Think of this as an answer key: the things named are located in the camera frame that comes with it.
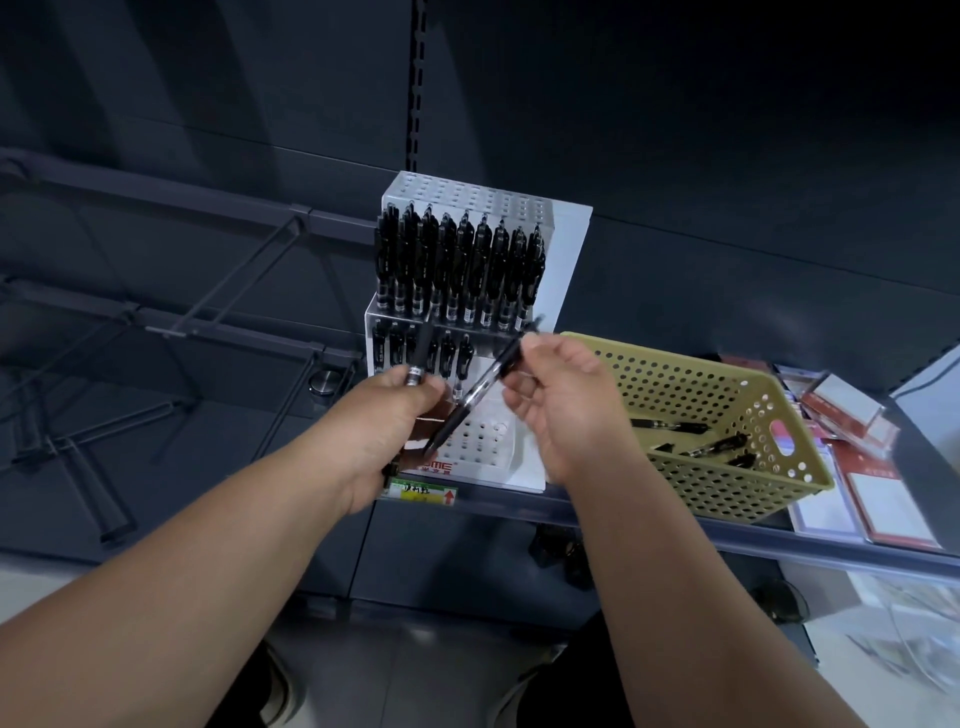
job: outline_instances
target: brand logo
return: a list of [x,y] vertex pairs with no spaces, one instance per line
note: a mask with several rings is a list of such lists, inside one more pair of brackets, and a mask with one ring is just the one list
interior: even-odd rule
[[442,475],[450,475],[453,472],[453,464],[445,463],[443,460],[434,460],[433,462],[427,463],[426,465],[421,465],[420,469],[422,471],[427,471],[428,473],[440,473]]

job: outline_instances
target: yellow plastic basket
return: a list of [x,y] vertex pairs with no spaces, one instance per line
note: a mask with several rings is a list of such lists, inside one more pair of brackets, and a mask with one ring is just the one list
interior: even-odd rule
[[[696,515],[756,521],[833,487],[803,420],[773,376],[569,331],[564,335],[583,341],[610,367],[631,417],[710,425],[704,435],[634,428],[651,462]],[[784,444],[789,452],[774,440],[770,425],[776,421],[793,441],[792,450]],[[746,448],[711,458],[653,450],[670,442],[674,452],[687,451],[737,432],[749,436]],[[747,452],[757,455],[752,469],[726,464]]]

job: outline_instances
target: round metal knob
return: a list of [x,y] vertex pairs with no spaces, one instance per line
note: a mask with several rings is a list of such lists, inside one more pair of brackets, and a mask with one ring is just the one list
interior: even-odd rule
[[326,399],[333,396],[343,378],[344,376],[340,372],[333,369],[321,369],[310,377],[307,387],[314,397]]

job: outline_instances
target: forearm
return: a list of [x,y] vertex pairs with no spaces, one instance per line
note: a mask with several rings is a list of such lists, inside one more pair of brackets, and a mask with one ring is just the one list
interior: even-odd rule
[[642,453],[570,493],[635,716],[657,725],[862,726],[755,606]]
[[0,723],[202,725],[345,512],[308,468],[264,458],[0,627]]

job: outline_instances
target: retractable pen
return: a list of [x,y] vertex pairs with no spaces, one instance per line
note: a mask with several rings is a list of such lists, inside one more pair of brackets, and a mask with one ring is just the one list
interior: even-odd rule
[[470,362],[473,360],[473,345],[468,334],[460,340],[460,351],[457,354],[457,383],[453,386],[453,402],[459,404],[464,398],[464,382],[470,373]]
[[457,345],[453,343],[453,336],[449,329],[440,341],[440,376],[449,379],[453,374],[453,357],[457,353]]
[[434,375],[437,373],[437,340],[431,336],[430,348],[426,353],[426,371]]
[[407,310],[407,294],[413,284],[414,247],[417,244],[417,226],[420,216],[410,203],[400,218],[399,233],[396,236],[396,288],[394,289],[394,309]]
[[681,452],[681,455],[687,455],[688,457],[704,457],[705,455],[718,455],[721,452],[728,452],[732,449],[742,448],[747,444],[747,440],[750,438],[743,432],[738,432],[737,434],[731,437],[725,437],[723,440],[717,440],[711,445],[704,445],[702,448],[696,448],[689,450],[688,452]]
[[727,465],[733,465],[735,468],[747,468],[750,469],[754,466],[756,462],[756,453],[755,452],[744,452],[742,455],[737,455],[733,460],[728,460]]
[[[426,357],[433,341],[433,323],[426,321],[420,327],[420,333],[417,334],[413,343],[413,353],[410,349],[410,332],[407,331],[407,363],[410,368],[407,370],[407,377],[403,380],[403,385],[407,387],[416,387],[423,381],[426,374]],[[384,487],[390,484],[390,479],[400,472],[400,458],[403,456],[403,450],[394,455],[394,459],[383,466],[381,472],[384,475]]]
[[473,225],[464,213],[457,227],[457,237],[453,244],[453,257],[450,260],[450,290],[446,295],[446,319],[452,324],[460,314],[460,297],[467,281],[467,267],[470,263],[470,251],[473,248]]
[[440,223],[440,237],[433,264],[433,293],[430,294],[430,318],[440,321],[444,315],[444,293],[450,280],[450,262],[456,245],[457,226],[453,218],[444,215]]
[[510,251],[510,234],[503,225],[503,220],[493,232],[493,243],[490,251],[490,268],[487,271],[487,295],[480,311],[480,326],[490,328],[493,323],[493,313],[496,303],[503,291],[503,278],[507,272],[507,254]]
[[[531,322],[523,328],[523,332],[526,331],[536,331],[540,323],[540,320]],[[423,455],[427,458],[433,457],[437,454],[437,450],[440,445],[445,443],[450,435],[453,434],[453,431],[460,426],[460,424],[469,417],[470,412],[473,411],[473,408],[484,398],[484,395],[490,390],[493,386],[493,383],[496,382],[500,377],[508,374],[517,362],[520,360],[520,340],[522,336],[515,336],[510,340],[510,343],[504,348],[502,352],[497,356],[493,361],[490,368],[476,380],[476,383],[469,388],[465,394],[463,400],[453,408],[453,411],[450,415],[444,420],[444,423],[440,425],[440,428],[437,429],[430,436],[430,439],[427,440],[426,446],[423,448]]]
[[510,244],[507,258],[507,275],[504,277],[503,301],[500,303],[500,317],[496,327],[509,331],[516,315],[516,301],[520,297],[520,285],[523,283],[524,267],[527,262],[527,234],[517,228]]
[[384,350],[387,348],[387,332],[384,330],[383,322],[377,321],[373,324],[373,373],[379,374],[383,371],[383,362],[385,359]]
[[710,429],[707,423],[666,423],[663,420],[630,420],[633,427],[643,427],[644,429],[669,429],[674,432],[690,432],[694,435],[702,435]]
[[480,219],[476,235],[473,238],[473,251],[467,269],[467,283],[464,286],[464,323],[472,324],[476,318],[477,301],[483,295],[483,279],[487,273],[487,261],[490,260],[490,244],[493,231],[487,225],[487,215]]
[[390,366],[395,367],[403,363],[403,332],[400,325],[393,323],[390,326]]
[[546,268],[546,251],[543,248],[543,238],[540,236],[540,226],[534,228],[527,242],[527,263],[523,273],[523,286],[520,288],[520,303],[516,311],[514,328],[520,327],[531,316],[534,302],[537,300],[537,290],[543,279],[543,270]]
[[433,256],[437,248],[437,236],[440,224],[428,207],[423,213],[420,224],[417,225],[417,243],[414,246],[414,293],[411,313],[422,316],[426,310],[427,291],[433,275]]
[[430,344],[433,343],[433,322],[425,321],[415,336],[413,353],[410,353],[410,334],[407,334],[407,361],[410,369],[403,383],[408,387],[416,387],[426,375],[427,357],[430,355]]
[[403,361],[409,364],[417,350],[417,327],[411,324],[407,327],[406,343],[403,347]]
[[387,205],[373,230],[373,259],[376,266],[376,307],[390,310],[390,293],[396,268],[396,226],[398,210]]

